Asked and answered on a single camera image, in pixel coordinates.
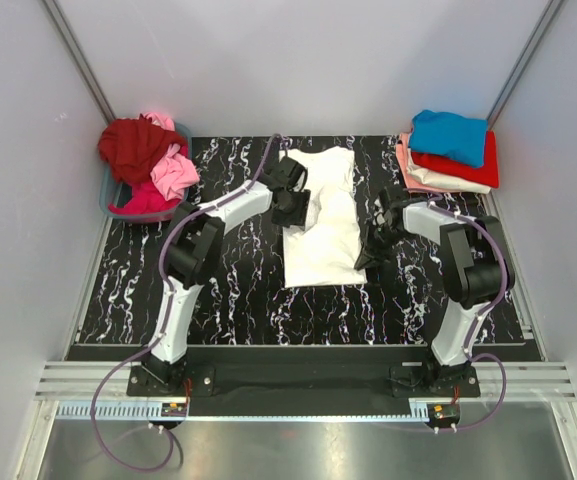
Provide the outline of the folded red t shirt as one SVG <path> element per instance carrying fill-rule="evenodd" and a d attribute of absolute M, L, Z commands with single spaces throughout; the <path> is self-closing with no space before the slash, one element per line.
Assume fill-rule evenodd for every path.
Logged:
<path fill-rule="evenodd" d="M 484 164 L 481 167 L 471 167 L 447 157 L 412 151 L 415 164 L 434 172 L 443 173 L 462 179 L 490 186 L 496 189 L 500 186 L 497 163 L 496 137 L 492 131 L 486 133 L 484 147 Z"/>

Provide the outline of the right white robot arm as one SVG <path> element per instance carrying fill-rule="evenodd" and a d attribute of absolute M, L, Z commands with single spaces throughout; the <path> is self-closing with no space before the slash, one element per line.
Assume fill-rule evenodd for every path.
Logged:
<path fill-rule="evenodd" d="M 499 219 L 471 217 L 440 207 L 439 196 L 423 200 L 394 185 L 379 192 L 354 268 L 385 264 L 395 246 L 417 235 L 438 248 L 448 305 L 426 359 L 409 374 L 391 376 L 406 389 L 438 391 L 468 378 L 472 350 L 486 316 L 515 283 Z"/>

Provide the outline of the folded salmon pink t shirt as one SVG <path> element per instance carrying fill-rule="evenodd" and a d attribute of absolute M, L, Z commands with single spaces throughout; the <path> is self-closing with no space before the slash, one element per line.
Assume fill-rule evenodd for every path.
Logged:
<path fill-rule="evenodd" d="M 447 193 L 448 183 L 443 174 L 437 174 L 414 163 L 408 148 L 408 133 L 401 133 L 395 144 L 396 158 L 404 183 L 409 189 Z"/>

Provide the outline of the blue plastic laundry basket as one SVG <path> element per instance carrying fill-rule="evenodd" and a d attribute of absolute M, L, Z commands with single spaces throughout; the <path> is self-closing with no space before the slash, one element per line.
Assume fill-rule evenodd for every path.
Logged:
<path fill-rule="evenodd" d="M 161 217 L 199 182 L 189 141 L 168 117 L 117 119 L 102 132 L 97 150 L 111 179 L 130 189 L 124 204 L 107 203 L 114 216 L 145 222 Z"/>

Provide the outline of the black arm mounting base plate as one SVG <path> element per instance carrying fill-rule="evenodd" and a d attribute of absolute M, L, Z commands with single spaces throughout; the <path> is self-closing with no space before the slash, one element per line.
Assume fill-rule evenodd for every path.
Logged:
<path fill-rule="evenodd" d="M 473 367 L 430 385 L 424 346 L 197 346 L 161 382 L 141 364 L 130 370 L 133 397 L 190 396 L 201 417 L 394 417 L 412 399 L 469 400 L 481 390 Z"/>

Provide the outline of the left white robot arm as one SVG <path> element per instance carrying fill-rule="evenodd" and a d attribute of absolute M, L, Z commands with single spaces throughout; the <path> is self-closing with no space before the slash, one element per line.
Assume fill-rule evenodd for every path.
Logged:
<path fill-rule="evenodd" d="M 182 385 L 195 304 L 220 265 L 226 234 L 267 212 L 277 226 L 303 227 L 310 200 L 307 179 L 307 168 L 285 155 L 270 171 L 214 201 L 180 204 L 160 250 L 162 301 L 141 360 L 150 378 L 169 390 Z"/>

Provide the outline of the folded blue t shirt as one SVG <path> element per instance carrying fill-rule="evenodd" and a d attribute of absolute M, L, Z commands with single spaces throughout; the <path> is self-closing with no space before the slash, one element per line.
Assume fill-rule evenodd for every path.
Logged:
<path fill-rule="evenodd" d="M 412 118 L 409 148 L 449 158 L 472 168 L 484 165 L 488 124 L 482 119 L 423 110 Z"/>

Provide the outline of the magenta crumpled shirt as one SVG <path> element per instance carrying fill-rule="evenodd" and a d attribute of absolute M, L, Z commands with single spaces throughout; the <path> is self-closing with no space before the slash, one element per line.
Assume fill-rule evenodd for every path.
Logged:
<path fill-rule="evenodd" d="M 113 214 L 135 216 L 165 212 L 179 203 L 179 198 L 167 200 L 153 182 L 148 181 L 132 186 L 132 197 L 124 206 L 109 204 L 108 209 Z"/>

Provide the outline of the light pink crumpled shirt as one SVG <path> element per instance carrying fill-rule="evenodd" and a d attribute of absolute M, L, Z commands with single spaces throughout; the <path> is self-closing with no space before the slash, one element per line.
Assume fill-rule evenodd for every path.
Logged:
<path fill-rule="evenodd" d="M 199 174 L 188 157 L 188 143 L 176 132 L 173 120 L 155 112 L 146 113 L 145 118 L 159 128 L 161 156 L 150 171 L 144 192 L 152 208 L 163 210 L 181 201 L 186 190 L 198 183 Z"/>

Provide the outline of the folded cream t shirt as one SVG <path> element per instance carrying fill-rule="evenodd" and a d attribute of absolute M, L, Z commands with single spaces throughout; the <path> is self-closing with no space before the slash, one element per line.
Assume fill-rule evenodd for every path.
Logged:
<path fill-rule="evenodd" d="M 415 164 L 412 159 L 412 151 L 408 145 L 409 134 L 402 133 L 400 140 L 404 148 L 405 160 L 405 165 L 401 170 L 404 181 L 409 188 L 445 193 L 466 192 L 488 194 L 491 191 L 490 186 L 471 182 L 460 177 L 434 172 Z"/>

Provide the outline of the white t shirt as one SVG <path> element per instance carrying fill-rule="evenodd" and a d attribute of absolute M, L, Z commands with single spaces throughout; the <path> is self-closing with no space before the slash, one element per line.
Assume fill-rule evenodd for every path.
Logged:
<path fill-rule="evenodd" d="M 289 156 L 307 169 L 310 192 L 303 227 L 283 230 L 284 286 L 287 288 L 362 285 L 363 269 L 354 199 L 354 152 L 333 147 L 319 153 L 291 149 Z"/>

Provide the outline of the dark red crumpled shirt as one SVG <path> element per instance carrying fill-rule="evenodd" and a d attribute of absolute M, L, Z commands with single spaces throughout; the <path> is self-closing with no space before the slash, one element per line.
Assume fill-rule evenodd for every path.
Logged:
<path fill-rule="evenodd" d="M 166 130 L 141 115 L 112 122 L 97 148 L 114 180 L 134 185 L 150 179 L 150 172 L 173 144 L 187 147 L 188 141 L 175 129 Z"/>

